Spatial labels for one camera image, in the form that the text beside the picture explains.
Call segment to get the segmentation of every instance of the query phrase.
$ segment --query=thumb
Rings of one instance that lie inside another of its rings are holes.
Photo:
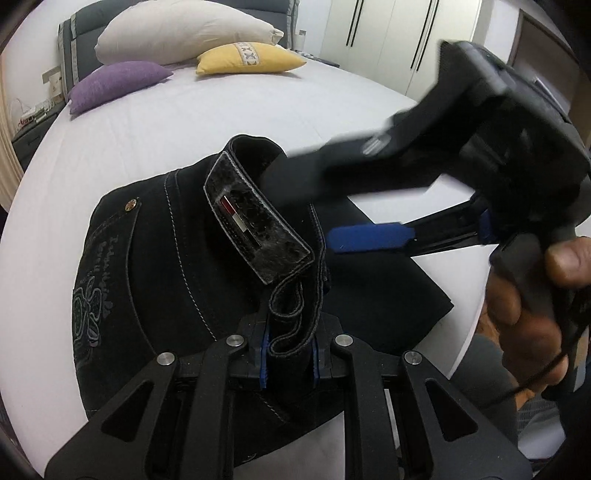
[[[562,288],[581,288],[591,284],[591,238],[581,236],[552,245],[545,254],[546,271]]]

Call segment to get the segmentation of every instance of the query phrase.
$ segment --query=black cable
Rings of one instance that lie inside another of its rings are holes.
[[[571,352],[573,350],[573,348],[579,343],[579,340],[581,340],[581,337],[585,333],[586,329],[587,329],[587,325],[580,325],[577,328],[577,331],[575,332],[575,334],[573,335],[573,338],[571,339],[571,341],[566,343],[566,348],[563,348],[560,351],[560,353],[556,357],[554,357],[554,359],[548,365],[546,365],[541,371],[539,371],[535,375],[532,375],[531,377],[529,377],[525,382],[523,382],[517,388],[514,388],[513,390],[509,390],[509,391],[503,393],[502,395],[500,395],[499,397],[495,398],[494,400],[488,402],[482,408],[489,408],[494,405],[498,405],[499,403],[504,402],[505,400],[507,400],[511,397],[514,397],[515,395],[523,392],[527,388],[530,388],[536,382],[539,382],[542,378],[544,378],[547,374],[549,374],[562,361],[562,359],[569,354],[569,352]]]

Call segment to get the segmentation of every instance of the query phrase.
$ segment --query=metal rivet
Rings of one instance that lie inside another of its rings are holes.
[[[170,352],[161,353],[160,355],[158,355],[156,357],[156,361],[164,367],[166,365],[170,365],[172,362],[174,362],[174,353],[170,353]]]
[[[230,335],[226,339],[226,343],[229,346],[241,346],[244,343],[244,337],[242,335]]]
[[[133,210],[135,208],[135,206],[138,204],[138,201],[136,199],[131,199],[130,201],[128,201],[125,204],[125,211],[126,212],[130,212],[131,210]]]
[[[349,335],[337,335],[335,337],[335,343],[340,346],[349,346],[353,344],[353,337]]]
[[[404,354],[404,360],[408,364],[418,365],[423,361],[423,356],[418,352],[410,351]]]

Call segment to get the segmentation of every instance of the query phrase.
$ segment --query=finger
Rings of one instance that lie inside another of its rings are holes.
[[[562,334],[558,324],[523,310],[519,321],[499,333],[504,352],[537,362],[540,369],[560,353]]]
[[[539,362],[525,359],[520,356],[512,356],[507,353],[503,354],[502,363],[503,366],[513,374],[520,385],[525,384],[530,377],[539,373],[545,367],[545,365],[540,365]],[[555,368],[544,376],[544,378],[533,383],[528,388],[534,392],[541,392],[548,385],[557,385],[566,375],[568,367],[568,359],[563,358]]]
[[[545,253],[546,271],[562,288],[581,288],[591,284],[591,238],[581,236],[552,245]]]
[[[488,315],[497,325],[514,325],[521,314],[521,296],[508,280],[492,272],[486,283]]]

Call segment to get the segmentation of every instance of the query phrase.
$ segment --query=yellow pillow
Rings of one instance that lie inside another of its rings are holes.
[[[299,55],[266,43],[230,43],[197,57],[197,75],[214,73],[278,73],[301,67]]]

